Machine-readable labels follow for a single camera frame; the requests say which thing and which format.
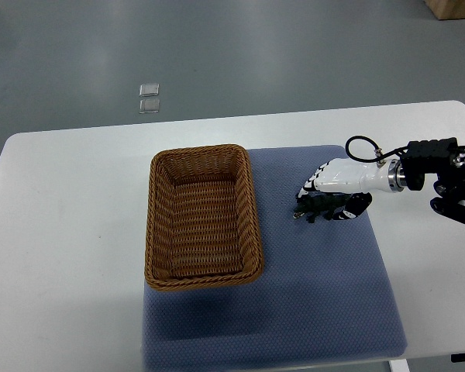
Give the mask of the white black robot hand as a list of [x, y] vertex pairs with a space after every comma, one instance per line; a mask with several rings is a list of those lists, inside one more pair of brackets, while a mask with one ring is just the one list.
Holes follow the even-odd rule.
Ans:
[[405, 172], [398, 159], [372, 165], [335, 158], [319, 166], [301, 187], [296, 201], [303, 195], [318, 193], [349, 194], [349, 201], [330, 219], [343, 221], [355, 219], [365, 212], [372, 202], [372, 191], [400, 192], [406, 186]]

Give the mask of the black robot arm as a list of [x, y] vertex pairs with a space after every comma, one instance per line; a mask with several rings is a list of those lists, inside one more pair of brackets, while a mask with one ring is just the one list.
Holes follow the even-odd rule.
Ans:
[[[374, 147], [374, 157], [359, 158], [350, 152], [354, 140], [364, 140]], [[345, 144], [346, 155], [362, 164], [374, 164], [384, 168], [380, 183], [386, 191], [400, 192], [404, 189], [420, 191], [425, 176], [437, 176], [433, 188], [437, 194], [430, 201], [434, 212], [465, 225], [465, 145], [458, 144], [455, 137], [411, 141], [387, 153], [366, 136], [352, 136]]]

